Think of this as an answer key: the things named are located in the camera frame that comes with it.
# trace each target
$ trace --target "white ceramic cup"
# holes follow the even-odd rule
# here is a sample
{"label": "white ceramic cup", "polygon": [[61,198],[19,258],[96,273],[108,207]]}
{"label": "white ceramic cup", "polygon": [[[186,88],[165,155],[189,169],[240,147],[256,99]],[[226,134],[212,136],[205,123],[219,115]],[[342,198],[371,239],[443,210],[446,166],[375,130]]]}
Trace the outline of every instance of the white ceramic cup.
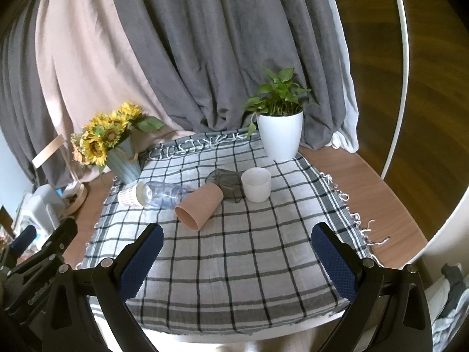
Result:
{"label": "white ceramic cup", "polygon": [[145,183],[140,181],[134,186],[124,189],[117,194],[119,204],[126,207],[145,207],[148,205],[148,195],[144,192]]}
{"label": "white ceramic cup", "polygon": [[264,202],[270,196],[271,174],[265,168],[250,168],[241,175],[246,198],[252,202]]}

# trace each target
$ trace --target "white container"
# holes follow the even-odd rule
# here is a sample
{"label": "white container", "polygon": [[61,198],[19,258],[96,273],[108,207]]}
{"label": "white container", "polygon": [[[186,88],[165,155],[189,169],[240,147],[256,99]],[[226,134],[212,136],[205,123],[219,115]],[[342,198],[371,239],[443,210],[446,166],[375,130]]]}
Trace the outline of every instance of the white container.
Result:
{"label": "white container", "polygon": [[250,168],[241,175],[244,195],[249,201],[264,202],[271,192],[271,174],[265,168]]}
{"label": "white container", "polygon": [[140,181],[131,188],[122,190],[117,195],[117,201],[119,204],[125,205],[126,207],[145,207],[148,205],[148,194],[145,189],[149,189],[145,186],[145,183]]}
{"label": "white container", "polygon": [[268,158],[281,162],[296,156],[303,130],[303,112],[290,116],[260,115],[257,124]]}

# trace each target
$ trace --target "plaid tablecloth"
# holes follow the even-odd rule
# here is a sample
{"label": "plaid tablecloth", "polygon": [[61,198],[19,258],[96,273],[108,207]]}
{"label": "plaid tablecloth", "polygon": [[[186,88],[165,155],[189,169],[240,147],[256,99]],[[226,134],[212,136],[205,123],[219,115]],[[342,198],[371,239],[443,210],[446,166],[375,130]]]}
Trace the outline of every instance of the plaid tablecloth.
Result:
{"label": "plaid tablecloth", "polygon": [[[140,181],[196,189],[215,168],[272,174],[268,201],[223,201],[200,232],[174,211],[123,207],[116,183],[106,200],[82,268],[115,257],[150,222],[163,227],[164,246],[127,306],[142,327],[172,334],[250,334],[330,312],[339,297],[310,245],[312,227],[326,222],[361,257],[369,256],[345,203],[300,154],[274,163],[259,135],[200,134],[157,146],[144,155]],[[92,310],[102,315],[95,298]]]}

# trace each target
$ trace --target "potted plant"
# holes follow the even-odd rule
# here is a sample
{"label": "potted plant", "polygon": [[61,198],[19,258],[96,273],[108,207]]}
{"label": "potted plant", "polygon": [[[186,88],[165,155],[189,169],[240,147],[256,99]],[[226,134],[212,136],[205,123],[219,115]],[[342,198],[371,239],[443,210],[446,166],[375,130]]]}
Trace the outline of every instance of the potted plant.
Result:
{"label": "potted plant", "polygon": [[266,70],[271,83],[257,89],[257,95],[246,101],[247,111],[254,112],[248,135],[256,130],[255,115],[267,156],[276,162],[293,159],[298,152],[303,129],[303,109],[298,97],[310,89],[293,82],[295,68],[281,70],[278,75]]}
{"label": "potted plant", "polygon": [[156,132],[163,126],[159,119],[143,114],[137,104],[124,102],[110,115],[96,114],[80,134],[71,135],[73,157],[83,166],[98,165],[103,170],[107,165],[122,182],[130,183],[142,172],[131,131]]}

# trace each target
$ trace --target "metal screw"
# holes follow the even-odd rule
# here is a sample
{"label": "metal screw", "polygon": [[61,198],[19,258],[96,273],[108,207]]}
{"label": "metal screw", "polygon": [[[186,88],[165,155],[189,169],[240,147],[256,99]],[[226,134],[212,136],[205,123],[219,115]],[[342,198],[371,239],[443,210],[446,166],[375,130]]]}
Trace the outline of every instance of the metal screw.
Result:
{"label": "metal screw", "polygon": [[61,274],[63,274],[63,273],[66,272],[68,269],[69,269],[69,266],[64,264],[64,265],[62,265],[62,266],[59,267],[59,272],[60,272]]}
{"label": "metal screw", "polygon": [[412,274],[417,272],[417,268],[414,265],[407,265],[407,270]]}
{"label": "metal screw", "polygon": [[112,258],[105,258],[101,261],[101,266],[104,268],[108,268],[113,264]]}
{"label": "metal screw", "polygon": [[371,258],[363,258],[362,263],[366,268],[372,268],[375,265]]}

